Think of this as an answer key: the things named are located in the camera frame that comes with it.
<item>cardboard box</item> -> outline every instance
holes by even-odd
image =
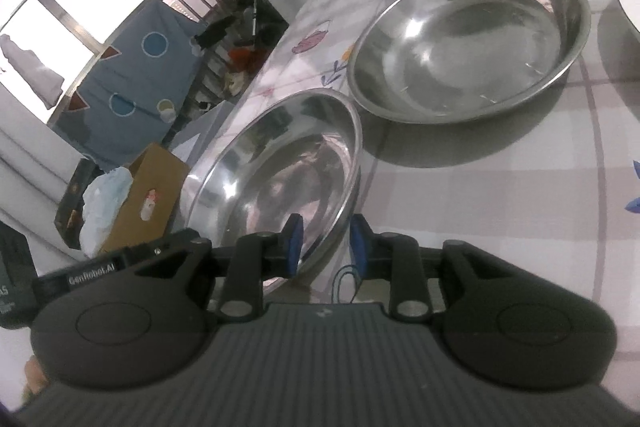
[[[129,166],[133,184],[101,252],[133,247],[162,237],[180,198],[189,166],[157,143]]]

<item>metal basin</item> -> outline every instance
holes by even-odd
[[[226,246],[279,231],[289,214],[301,214],[299,271],[307,269],[348,225],[361,149],[360,118],[347,97],[331,89],[296,93],[249,124],[213,165],[201,158],[183,189],[194,194],[186,225]]]
[[[388,120],[474,120],[561,78],[590,26],[587,0],[398,0],[356,43],[349,85]]]

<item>tablecloth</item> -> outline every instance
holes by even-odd
[[[348,93],[351,46],[393,1],[308,0],[210,152],[292,93]],[[625,210],[640,196],[640,43],[616,0],[589,1],[591,35],[566,82],[511,114],[432,128],[361,111],[356,210],[374,231],[407,233],[424,247],[463,239],[601,304],[619,334],[604,384],[640,409],[640,215]],[[270,298],[327,302],[349,262],[343,242]],[[367,284],[356,301],[385,292],[388,283]]]

